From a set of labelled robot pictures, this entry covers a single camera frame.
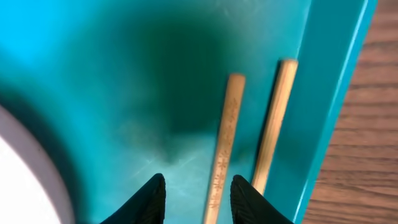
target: brown wooden stick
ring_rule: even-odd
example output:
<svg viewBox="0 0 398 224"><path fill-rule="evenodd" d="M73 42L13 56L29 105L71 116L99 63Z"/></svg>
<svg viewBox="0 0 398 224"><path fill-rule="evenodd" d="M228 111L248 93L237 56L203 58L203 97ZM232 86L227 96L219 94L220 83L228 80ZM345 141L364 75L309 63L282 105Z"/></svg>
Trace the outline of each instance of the brown wooden stick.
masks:
<svg viewBox="0 0 398 224"><path fill-rule="evenodd" d="M252 186L260 194L264 194L266 188L272 156L274 155L280 127L282 126L282 120L293 86L297 65L298 63L295 60L284 60L280 66L252 182Z"/></svg>
<svg viewBox="0 0 398 224"><path fill-rule="evenodd" d="M240 74L229 76L204 224L215 224L217 222L245 80L245 77Z"/></svg>

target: wooden stick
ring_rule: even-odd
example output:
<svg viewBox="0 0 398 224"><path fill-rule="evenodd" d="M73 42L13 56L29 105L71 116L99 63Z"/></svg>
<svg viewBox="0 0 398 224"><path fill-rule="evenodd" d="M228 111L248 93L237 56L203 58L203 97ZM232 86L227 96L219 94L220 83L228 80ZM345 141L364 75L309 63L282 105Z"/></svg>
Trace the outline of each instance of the wooden stick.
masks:
<svg viewBox="0 0 398 224"><path fill-rule="evenodd" d="M295 60L284 60L280 67L280 72L275 84L271 107L266 121L266 129L262 136L256 170L254 172L252 182L252 186L260 194L264 194L266 188L272 156L274 155L280 127L282 126L282 120L285 115L290 91L293 86L297 65L298 63Z"/></svg>
<svg viewBox="0 0 398 224"><path fill-rule="evenodd" d="M240 74L229 76L204 224L215 224L217 222L245 80L245 77Z"/></svg>

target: brown wood surface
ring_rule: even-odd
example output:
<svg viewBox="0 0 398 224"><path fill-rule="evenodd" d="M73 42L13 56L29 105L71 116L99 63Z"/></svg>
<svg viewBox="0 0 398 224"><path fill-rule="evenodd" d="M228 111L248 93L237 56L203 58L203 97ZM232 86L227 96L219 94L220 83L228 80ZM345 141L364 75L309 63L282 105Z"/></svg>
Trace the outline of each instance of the brown wood surface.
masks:
<svg viewBox="0 0 398 224"><path fill-rule="evenodd" d="M398 0L379 0L303 223L398 223Z"/></svg>

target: beige stick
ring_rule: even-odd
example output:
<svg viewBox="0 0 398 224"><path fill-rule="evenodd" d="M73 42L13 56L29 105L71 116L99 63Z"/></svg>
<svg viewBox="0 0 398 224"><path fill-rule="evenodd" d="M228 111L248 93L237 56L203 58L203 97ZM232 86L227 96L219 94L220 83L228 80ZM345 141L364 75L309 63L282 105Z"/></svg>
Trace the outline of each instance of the beige stick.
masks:
<svg viewBox="0 0 398 224"><path fill-rule="evenodd" d="M297 65L298 63L295 60L284 60L280 66L252 182L252 186L260 194L264 194L266 188L272 156L293 86Z"/></svg>
<svg viewBox="0 0 398 224"><path fill-rule="evenodd" d="M215 224L217 222L236 123L238 122L239 109L242 102L244 83L245 77L243 75L232 74L229 76L204 224Z"/></svg>

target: teal tray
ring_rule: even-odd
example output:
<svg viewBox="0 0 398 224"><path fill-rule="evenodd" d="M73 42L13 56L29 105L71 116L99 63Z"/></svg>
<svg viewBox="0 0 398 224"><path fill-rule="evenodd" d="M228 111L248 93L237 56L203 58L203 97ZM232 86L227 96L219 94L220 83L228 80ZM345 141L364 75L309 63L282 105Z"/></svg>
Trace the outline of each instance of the teal tray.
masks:
<svg viewBox="0 0 398 224"><path fill-rule="evenodd" d="M246 75L227 183L251 180L278 61L299 68L264 194L300 223L376 0L0 1L0 104L59 169L77 223L157 172L201 223L226 79ZM218 223L231 223L228 187Z"/></svg>

